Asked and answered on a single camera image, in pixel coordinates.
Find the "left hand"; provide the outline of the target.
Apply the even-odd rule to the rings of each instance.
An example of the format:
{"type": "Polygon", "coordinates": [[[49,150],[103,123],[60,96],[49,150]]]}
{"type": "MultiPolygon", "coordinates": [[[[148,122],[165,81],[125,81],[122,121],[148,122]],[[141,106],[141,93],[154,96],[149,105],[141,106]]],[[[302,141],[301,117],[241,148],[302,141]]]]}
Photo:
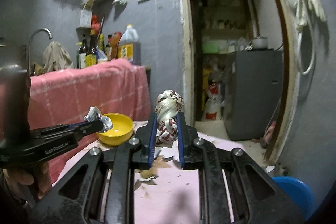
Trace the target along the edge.
{"type": "Polygon", "coordinates": [[[32,185],[38,183],[38,199],[42,199],[52,188],[49,163],[44,162],[37,166],[36,171],[24,171],[20,169],[4,169],[5,180],[12,194],[17,198],[24,199],[20,185],[32,185]]]}

